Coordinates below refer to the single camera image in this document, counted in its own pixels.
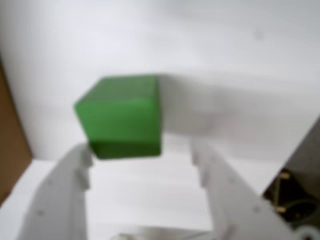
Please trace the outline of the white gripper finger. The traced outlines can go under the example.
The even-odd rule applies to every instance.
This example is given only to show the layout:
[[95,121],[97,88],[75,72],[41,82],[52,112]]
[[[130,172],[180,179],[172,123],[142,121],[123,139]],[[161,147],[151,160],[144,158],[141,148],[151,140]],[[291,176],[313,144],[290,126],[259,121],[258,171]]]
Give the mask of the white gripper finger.
[[191,141],[192,162],[205,189],[218,240],[296,240],[298,237],[244,179],[202,139]]
[[68,151],[42,180],[23,219],[19,240],[86,240],[86,191],[92,152],[86,143]]

